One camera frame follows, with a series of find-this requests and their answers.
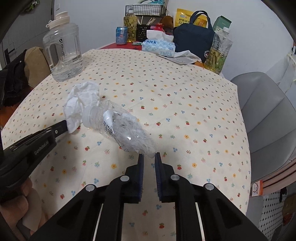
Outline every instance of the floral tablecloth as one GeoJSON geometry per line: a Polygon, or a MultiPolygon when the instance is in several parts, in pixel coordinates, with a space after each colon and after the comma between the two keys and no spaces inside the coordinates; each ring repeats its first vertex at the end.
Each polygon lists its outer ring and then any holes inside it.
{"type": "MultiPolygon", "coordinates": [[[[72,87],[91,80],[100,85],[101,100],[139,119],[175,173],[197,185],[213,183],[246,213],[250,154],[233,83],[137,50],[90,50],[83,57],[81,74],[65,82],[50,75],[27,96],[4,127],[4,148],[63,120],[72,87]]],[[[138,159],[83,125],[58,142],[31,175],[49,217],[86,184],[107,185],[138,159]]],[[[175,240],[174,212],[173,203],[159,202],[154,159],[145,158],[142,201],[125,205],[122,240],[175,240]]]]}

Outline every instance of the metal screw head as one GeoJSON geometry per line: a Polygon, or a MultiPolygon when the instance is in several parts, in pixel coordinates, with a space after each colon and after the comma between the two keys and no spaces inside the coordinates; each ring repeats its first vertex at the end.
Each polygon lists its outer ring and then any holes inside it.
{"type": "Polygon", "coordinates": [[[120,180],[121,180],[122,182],[127,182],[127,181],[129,180],[129,176],[121,176],[121,177],[120,177],[120,180]]]}
{"type": "Polygon", "coordinates": [[[207,190],[209,190],[209,191],[212,191],[212,190],[214,189],[214,185],[213,185],[212,183],[207,183],[207,184],[205,185],[205,188],[206,188],[207,190]]]}
{"type": "Polygon", "coordinates": [[[180,177],[177,175],[177,174],[173,174],[170,176],[170,178],[173,180],[173,181],[178,181],[180,179],[180,177]]]}
{"type": "Polygon", "coordinates": [[[95,186],[92,185],[92,184],[88,184],[86,187],[85,187],[85,190],[87,190],[88,192],[91,192],[95,189],[95,186]]]}

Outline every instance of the metal wire rack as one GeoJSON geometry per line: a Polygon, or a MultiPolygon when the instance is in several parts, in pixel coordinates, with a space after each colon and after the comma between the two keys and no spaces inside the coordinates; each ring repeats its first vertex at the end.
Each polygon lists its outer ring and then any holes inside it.
{"type": "Polygon", "coordinates": [[[129,10],[133,10],[134,15],[144,17],[164,17],[167,13],[165,6],[160,4],[134,4],[126,5],[126,15],[129,10]]]}

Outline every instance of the green box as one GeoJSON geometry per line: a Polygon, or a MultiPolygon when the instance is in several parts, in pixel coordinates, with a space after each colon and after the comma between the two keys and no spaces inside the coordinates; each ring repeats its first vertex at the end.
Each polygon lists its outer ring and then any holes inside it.
{"type": "Polygon", "coordinates": [[[218,33],[223,30],[224,27],[229,28],[231,24],[231,21],[227,19],[226,17],[220,16],[216,19],[214,25],[213,25],[213,30],[218,33]]]}

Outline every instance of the brown cushion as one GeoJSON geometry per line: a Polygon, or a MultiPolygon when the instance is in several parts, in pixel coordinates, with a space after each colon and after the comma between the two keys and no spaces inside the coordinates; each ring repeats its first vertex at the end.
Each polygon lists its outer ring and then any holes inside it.
{"type": "Polygon", "coordinates": [[[25,55],[25,75],[29,86],[35,88],[42,80],[51,74],[43,49],[33,47],[25,55]]]}

